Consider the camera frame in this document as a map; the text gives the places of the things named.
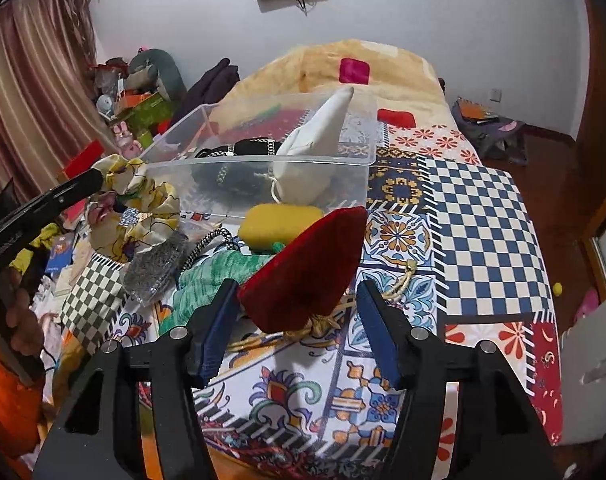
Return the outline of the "person's left hand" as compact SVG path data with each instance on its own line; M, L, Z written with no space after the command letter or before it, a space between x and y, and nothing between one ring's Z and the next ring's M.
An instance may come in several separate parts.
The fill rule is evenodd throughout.
M6 304L10 346L22 356L38 358L44 345L44 332L36 314L30 310L30 295L21 286L22 275L13 268L7 268L2 275L9 280L13 294L13 299Z

